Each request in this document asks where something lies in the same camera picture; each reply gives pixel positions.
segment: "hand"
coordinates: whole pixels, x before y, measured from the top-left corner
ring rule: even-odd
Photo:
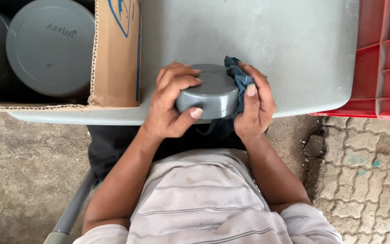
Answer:
[[[244,144],[260,137],[270,125],[276,105],[266,77],[251,65],[239,62],[237,65],[252,77],[254,84],[246,88],[244,111],[234,120],[234,130]]]
[[[150,111],[143,124],[151,136],[157,139],[181,137],[201,117],[201,108],[189,108],[181,115],[174,108],[181,90],[201,85],[198,76],[199,70],[187,64],[173,62],[160,69]]]

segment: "cardboard box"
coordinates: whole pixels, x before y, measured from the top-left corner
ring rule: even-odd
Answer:
[[[92,50],[91,94],[88,105],[0,102],[0,111],[86,111],[139,107],[141,2],[96,0],[96,32]],[[127,18],[120,17],[119,4],[126,7],[121,16]]]

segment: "black pants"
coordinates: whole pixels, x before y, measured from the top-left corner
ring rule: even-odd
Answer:
[[[88,158],[94,174],[103,181],[118,159],[129,147],[139,126],[87,125],[91,135]],[[206,131],[209,125],[193,125],[180,138],[167,138],[160,145],[153,161],[192,149],[234,148],[246,150],[240,138],[232,132],[224,139],[203,136],[196,131]]]

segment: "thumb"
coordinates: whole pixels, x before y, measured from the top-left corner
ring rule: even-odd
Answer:
[[[186,132],[202,115],[202,108],[188,108],[180,117],[174,122],[174,128],[179,133]]]
[[[258,97],[258,91],[255,84],[250,84],[248,87],[246,87],[246,92],[243,99],[245,107],[242,116],[246,119],[258,118],[260,98]]]

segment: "forearm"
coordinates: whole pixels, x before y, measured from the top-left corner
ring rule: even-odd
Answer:
[[[245,146],[252,174],[269,206],[296,202],[310,204],[302,183],[275,152],[267,137],[246,141]]]
[[[91,199],[84,219],[84,230],[91,229],[89,225],[94,222],[130,217],[160,143],[161,140],[152,138],[141,126]]]

